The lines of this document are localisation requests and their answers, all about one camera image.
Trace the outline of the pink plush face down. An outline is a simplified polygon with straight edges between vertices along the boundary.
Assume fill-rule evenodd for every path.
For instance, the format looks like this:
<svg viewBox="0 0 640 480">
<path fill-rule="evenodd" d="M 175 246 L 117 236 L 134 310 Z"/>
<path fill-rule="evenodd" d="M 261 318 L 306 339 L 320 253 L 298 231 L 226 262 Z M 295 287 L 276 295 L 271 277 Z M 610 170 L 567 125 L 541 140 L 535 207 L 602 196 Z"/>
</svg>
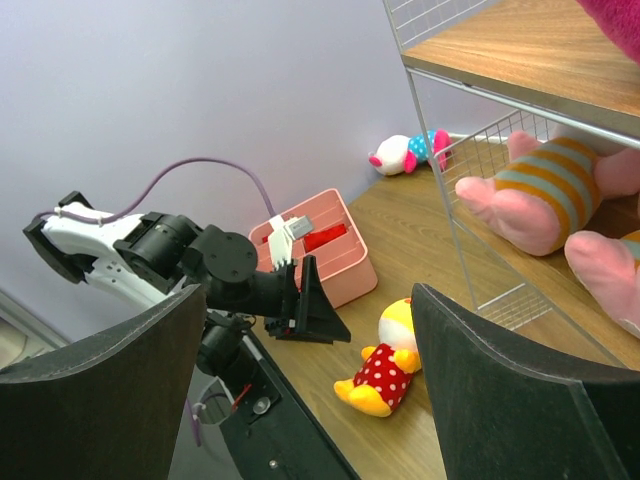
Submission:
<svg viewBox="0 0 640 480">
<path fill-rule="evenodd" d="M 509 162 L 490 178 L 455 184 L 462 205 L 495 234 L 537 257 L 564 247 L 605 199 L 639 192 L 639 149 L 559 126 L 546 141 L 507 140 Z"/>
</svg>

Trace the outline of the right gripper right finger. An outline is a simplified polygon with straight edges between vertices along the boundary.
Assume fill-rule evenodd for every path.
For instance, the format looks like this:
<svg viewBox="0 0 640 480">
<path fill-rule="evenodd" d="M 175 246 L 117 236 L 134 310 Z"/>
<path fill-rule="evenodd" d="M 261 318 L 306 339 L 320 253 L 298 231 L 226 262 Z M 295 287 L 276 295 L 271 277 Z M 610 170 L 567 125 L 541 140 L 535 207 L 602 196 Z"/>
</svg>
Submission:
<svg viewBox="0 0 640 480">
<path fill-rule="evenodd" d="M 428 284 L 411 308 L 448 478 L 638 478 L 637 371 L 534 342 Z"/>
</svg>

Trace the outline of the white panda plush blue dress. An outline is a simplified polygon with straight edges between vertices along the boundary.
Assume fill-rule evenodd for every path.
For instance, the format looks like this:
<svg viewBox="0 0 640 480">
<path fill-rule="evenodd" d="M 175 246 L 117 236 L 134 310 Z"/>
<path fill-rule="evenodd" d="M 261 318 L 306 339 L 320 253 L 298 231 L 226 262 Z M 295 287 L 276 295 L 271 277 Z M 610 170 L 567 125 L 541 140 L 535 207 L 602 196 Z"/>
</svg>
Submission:
<svg viewBox="0 0 640 480">
<path fill-rule="evenodd" d="M 453 142 L 443 129 L 429 130 L 427 136 L 393 135 L 382 141 L 377 150 L 369 154 L 369 164 L 381 175 L 395 176 L 413 173 L 422 164 L 432 167 L 431 154 L 440 171 L 447 167 Z"/>
</svg>

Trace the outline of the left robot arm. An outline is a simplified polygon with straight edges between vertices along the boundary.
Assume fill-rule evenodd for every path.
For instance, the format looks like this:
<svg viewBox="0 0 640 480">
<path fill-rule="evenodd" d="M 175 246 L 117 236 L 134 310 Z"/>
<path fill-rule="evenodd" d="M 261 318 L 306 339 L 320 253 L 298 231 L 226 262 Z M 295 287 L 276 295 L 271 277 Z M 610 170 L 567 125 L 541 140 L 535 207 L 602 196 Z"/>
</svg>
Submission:
<svg viewBox="0 0 640 480">
<path fill-rule="evenodd" d="M 191 284 L 203 287 L 206 320 L 196 365 L 224 377 L 241 357 L 252 320 L 279 340 L 332 344 L 351 333 L 322 286 L 317 261 L 293 257 L 307 217 L 269 221 L 272 268 L 244 235 L 198 226 L 183 215 L 95 210 L 78 191 L 37 214 L 23 233 L 40 258 L 73 284 L 101 288 L 146 310 Z"/>
</svg>

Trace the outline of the pink frog plush striped shirt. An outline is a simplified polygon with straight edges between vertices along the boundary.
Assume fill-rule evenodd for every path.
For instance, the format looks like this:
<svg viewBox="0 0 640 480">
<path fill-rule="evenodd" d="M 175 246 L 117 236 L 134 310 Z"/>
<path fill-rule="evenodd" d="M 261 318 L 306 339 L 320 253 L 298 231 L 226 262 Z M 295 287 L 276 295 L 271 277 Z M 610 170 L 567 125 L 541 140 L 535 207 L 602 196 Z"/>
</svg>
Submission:
<svg viewBox="0 0 640 480">
<path fill-rule="evenodd" d="M 612 321 L 639 337 L 639 231 L 621 239 L 572 234 L 564 247 L 572 272 Z"/>
</svg>

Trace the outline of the yellow frog plush back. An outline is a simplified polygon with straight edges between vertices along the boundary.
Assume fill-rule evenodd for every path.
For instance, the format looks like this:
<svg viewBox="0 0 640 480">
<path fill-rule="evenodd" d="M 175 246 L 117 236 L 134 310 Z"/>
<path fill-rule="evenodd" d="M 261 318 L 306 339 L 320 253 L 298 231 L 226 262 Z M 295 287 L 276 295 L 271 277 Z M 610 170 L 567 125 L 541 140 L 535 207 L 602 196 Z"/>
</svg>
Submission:
<svg viewBox="0 0 640 480">
<path fill-rule="evenodd" d="M 378 321 L 379 342 L 361 350 L 362 366 L 349 379 L 334 383 L 337 397 L 354 409 L 379 418 L 402 403 L 421 370 L 409 298 L 387 306 Z"/>
</svg>

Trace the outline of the white panda plush with glasses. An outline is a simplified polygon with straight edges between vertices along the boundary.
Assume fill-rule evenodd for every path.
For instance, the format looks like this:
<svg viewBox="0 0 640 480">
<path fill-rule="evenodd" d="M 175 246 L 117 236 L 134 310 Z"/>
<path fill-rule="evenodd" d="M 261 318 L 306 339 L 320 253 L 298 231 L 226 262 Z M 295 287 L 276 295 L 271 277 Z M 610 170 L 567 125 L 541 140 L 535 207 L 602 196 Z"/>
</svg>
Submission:
<svg viewBox="0 0 640 480">
<path fill-rule="evenodd" d="M 639 0 L 579 0 L 584 12 L 628 58 L 639 63 Z"/>
</svg>

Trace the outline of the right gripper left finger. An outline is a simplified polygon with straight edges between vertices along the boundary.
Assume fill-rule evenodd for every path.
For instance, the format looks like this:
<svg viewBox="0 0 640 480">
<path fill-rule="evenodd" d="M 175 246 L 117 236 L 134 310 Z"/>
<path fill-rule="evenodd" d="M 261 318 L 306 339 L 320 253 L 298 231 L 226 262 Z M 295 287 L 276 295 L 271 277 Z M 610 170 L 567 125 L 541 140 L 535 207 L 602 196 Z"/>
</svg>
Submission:
<svg viewBox="0 0 640 480">
<path fill-rule="evenodd" d="M 2 478 L 167 478 L 205 314 L 190 286 L 2 369 Z"/>
</svg>

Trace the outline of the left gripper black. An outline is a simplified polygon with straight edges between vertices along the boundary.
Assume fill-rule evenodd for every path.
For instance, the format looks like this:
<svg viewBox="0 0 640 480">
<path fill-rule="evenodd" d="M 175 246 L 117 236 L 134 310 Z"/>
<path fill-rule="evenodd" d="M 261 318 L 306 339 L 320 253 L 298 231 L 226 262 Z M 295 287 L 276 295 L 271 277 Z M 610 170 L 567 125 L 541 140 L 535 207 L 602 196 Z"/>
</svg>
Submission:
<svg viewBox="0 0 640 480">
<path fill-rule="evenodd" d="M 351 332 L 325 293 L 316 258 L 303 258 L 300 286 L 296 267 L 293 261 L 272 272 L 255 272 L 255 314 L 264 318 L 267 334 L 279 340 L 349 343 Z"/>
</svg>

